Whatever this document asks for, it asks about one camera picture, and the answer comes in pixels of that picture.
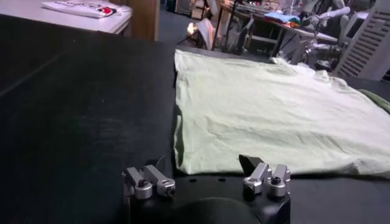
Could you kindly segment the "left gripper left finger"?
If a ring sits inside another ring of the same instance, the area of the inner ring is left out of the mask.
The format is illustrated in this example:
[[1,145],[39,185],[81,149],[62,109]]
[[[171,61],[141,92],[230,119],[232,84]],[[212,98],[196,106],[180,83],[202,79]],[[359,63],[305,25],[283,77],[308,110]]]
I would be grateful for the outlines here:
[[154,193],[166,198],[172,198],[176,194],[176,182],[153,165],[146,165],[141,170],[127,168],[122,172],[122,182],[124,198],[147,200]]

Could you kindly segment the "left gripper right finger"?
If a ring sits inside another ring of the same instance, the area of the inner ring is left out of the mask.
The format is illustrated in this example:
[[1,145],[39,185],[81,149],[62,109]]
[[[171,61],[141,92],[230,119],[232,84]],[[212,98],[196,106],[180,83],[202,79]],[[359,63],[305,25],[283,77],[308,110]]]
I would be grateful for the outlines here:
[[274,170],[258,157],[239,155],[243,169],[243,195],[253,199],[265,193],[270,198],[283,198],[291,193],[291,171],[286,165],[278,164]]

